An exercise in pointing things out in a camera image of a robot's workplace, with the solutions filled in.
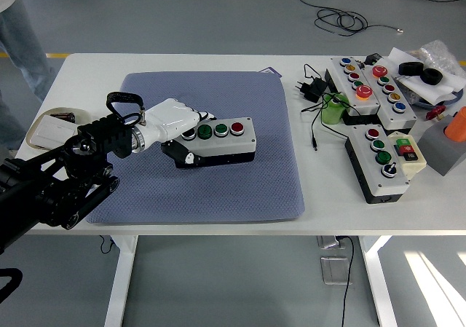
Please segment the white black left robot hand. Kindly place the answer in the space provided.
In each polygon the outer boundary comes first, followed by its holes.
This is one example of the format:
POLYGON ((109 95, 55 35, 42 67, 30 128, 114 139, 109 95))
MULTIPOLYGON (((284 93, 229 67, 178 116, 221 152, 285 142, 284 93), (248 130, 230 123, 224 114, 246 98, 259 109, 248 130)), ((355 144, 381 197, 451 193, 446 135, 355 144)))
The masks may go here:
POLYGON ((154 143, 161 143, 161 150, 182 167, 196 167, 205 163, 205 158, 196 155, 178 142, 176 138, 204 120, 215 116, 206 111, 197 111, 173 98, 153 106, 142 113, 142 121, 132 128, 132 151, 142 152, 154 143))

